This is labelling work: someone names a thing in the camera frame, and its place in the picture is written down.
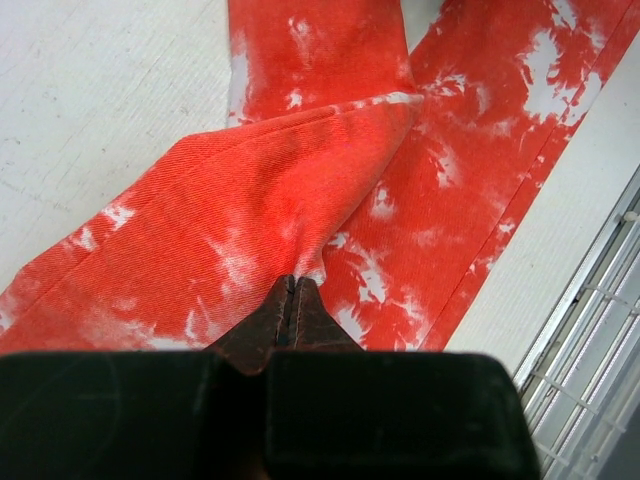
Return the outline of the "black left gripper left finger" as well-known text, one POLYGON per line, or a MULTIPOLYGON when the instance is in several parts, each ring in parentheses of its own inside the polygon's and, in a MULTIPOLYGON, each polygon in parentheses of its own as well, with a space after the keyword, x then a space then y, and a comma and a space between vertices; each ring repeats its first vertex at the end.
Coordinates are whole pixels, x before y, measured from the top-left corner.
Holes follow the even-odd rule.
POLYGON ((295 281, 195 351, 29 352, 1 359, 5 479, 264 479, 268 355, 295 281))

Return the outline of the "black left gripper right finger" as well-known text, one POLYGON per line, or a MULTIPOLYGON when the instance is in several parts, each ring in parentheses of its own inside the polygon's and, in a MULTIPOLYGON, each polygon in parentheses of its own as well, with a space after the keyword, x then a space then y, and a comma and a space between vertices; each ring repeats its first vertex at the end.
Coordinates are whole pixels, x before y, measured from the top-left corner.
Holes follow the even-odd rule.
POLYGON ((537 479, 519 394, 483 354, 339 350, 345 333, 297 282, 265 373, 274 479, 537 479))

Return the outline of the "orange white tie-dye trousers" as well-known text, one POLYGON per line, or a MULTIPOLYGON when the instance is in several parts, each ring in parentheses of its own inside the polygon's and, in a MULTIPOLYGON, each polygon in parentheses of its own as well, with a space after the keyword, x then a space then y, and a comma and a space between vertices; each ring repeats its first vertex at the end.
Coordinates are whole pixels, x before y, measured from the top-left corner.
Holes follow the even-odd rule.
POLYGON ((639 29, 635 1, 233 1, 228 126, 25 265, 1 349, 204 347, 282 275, 369 349, 446 345, 639 29))

